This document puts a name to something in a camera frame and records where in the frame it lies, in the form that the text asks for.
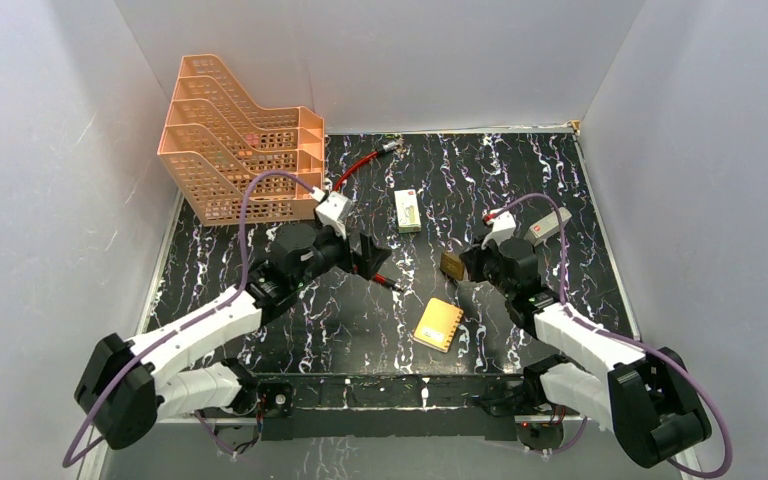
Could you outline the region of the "red cable lock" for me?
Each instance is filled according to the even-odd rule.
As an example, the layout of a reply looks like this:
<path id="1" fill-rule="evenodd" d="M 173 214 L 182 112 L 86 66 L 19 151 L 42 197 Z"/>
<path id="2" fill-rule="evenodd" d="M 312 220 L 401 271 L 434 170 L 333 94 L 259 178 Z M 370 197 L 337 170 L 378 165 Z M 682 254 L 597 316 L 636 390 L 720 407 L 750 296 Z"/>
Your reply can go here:
<path id="1" fill-rule="evenodd" d="M 383 145 L 381 145 L 376 150 L 370 152 L 369 154 L 363 156 L 361 159 L 359 159 L 357 162 L 355 162 L 352 166 L 350 166 L 336 181 L 335 185 L 333 186 L 333 191 L 340 191 L 343 185 L 347 182 L 347 180 L 350 178 L 351 175 L 353 175 L 357 170 L 359 170 L 364 165 L 370 163 L 372 160 L 375 160 L 379 157 L 386 156 L 390 153 L 393 153 L 395 150 L 400 148 L 403 144 L 402 139 L 395 139 L 395 140 L 388 140 Z M 397 292 L 397 293 L 403 293 L 404 289 L 399 287 L 397 285 L 397 282 L 393 279 L 390 279 L 386 276 L 376 274 L 373 277 L 373 281 L 383 287 L 386 287 L 390 289 L 391 291 Z"/>

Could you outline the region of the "brass padlock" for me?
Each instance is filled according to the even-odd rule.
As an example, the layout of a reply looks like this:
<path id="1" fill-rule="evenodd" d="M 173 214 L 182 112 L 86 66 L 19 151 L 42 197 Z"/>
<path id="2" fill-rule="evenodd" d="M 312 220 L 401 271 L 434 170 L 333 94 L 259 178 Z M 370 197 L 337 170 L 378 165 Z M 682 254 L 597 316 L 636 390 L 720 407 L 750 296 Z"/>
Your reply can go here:
<path id="1" fill-rule="evenodd" d="M 453 251 L 444 251 L 441 254 L 439 268 L 444 275 L 456 281 L 462 281 L 466 275 L 464 262 Z"/>

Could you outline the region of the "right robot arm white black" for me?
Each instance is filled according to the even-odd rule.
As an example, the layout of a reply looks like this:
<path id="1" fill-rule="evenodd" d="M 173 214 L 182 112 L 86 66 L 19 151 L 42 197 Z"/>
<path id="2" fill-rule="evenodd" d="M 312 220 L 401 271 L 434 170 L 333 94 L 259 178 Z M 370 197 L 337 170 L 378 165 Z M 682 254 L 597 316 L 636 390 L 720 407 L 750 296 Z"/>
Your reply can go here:
<path id="1" fill-rule="evenodd" d="M 681 357 L 648 352 L 561 303 L 538 272 L 532 245 L 477 243 L 459 256 L 468 280 L 504 297 L 510 320 L 557 354 L 524 369 L 523 399 L 537 414 L 562 405 L 612 432 L 626 455 L 651 468 L 710 438 L 712 427 Z"/>

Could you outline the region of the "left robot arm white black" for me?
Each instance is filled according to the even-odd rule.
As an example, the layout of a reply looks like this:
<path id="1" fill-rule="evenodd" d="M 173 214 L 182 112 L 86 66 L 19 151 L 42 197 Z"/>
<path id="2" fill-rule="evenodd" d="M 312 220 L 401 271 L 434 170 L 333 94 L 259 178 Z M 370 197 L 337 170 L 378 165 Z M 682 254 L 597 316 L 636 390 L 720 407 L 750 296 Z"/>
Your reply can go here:
<path id="1" fill-rule="evenodd" d="M 331 226 L 279 227 L 248 273 L 216 299 L 148 333 L 112 333 L 96 343 L 74 394 L 86 414 L 82 426 L 121 450 L 161 419 L 210 408 L 250 414 L 259 391 L 246 367 L 234 359 L 201 369 L 193 363 L 282 316 L 319 276 L 337 268 L 371 280 L 391 253 L 358 231 L 341 237 Z"/>

